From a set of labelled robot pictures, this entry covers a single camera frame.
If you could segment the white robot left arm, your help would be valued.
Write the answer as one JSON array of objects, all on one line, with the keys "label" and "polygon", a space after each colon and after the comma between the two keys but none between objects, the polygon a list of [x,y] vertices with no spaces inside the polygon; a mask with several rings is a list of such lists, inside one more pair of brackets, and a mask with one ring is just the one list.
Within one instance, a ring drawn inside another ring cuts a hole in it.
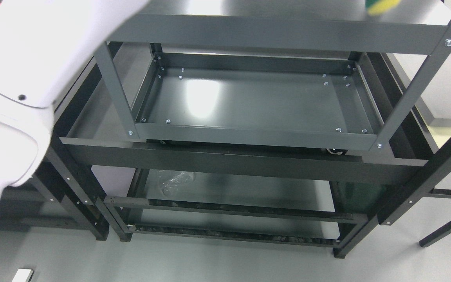
[{"label": "white robot left arm", "polygon": [[48,150],[54,101],[146,0],[4,0],[0,4],[0,198]]}]

